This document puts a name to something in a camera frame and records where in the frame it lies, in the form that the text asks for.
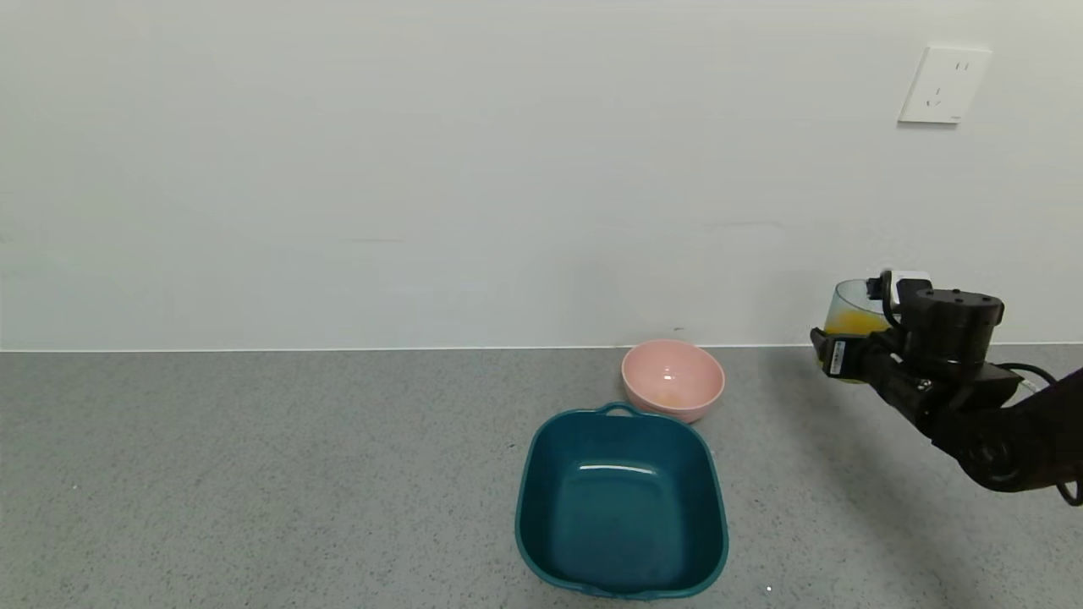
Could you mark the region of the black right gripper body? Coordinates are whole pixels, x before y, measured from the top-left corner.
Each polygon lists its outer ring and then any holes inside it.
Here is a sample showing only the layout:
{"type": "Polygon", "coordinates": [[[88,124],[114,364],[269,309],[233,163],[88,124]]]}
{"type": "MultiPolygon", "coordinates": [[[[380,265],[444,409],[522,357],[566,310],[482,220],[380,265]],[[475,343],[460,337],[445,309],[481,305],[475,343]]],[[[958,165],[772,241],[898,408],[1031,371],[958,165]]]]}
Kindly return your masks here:
{"type": "Polygon", "coordinates": [[[828,334],[822,331],[822,371],[840,381],[879,383],[900,370],[909,333],[882,329],[866,335],[828,334]]]}

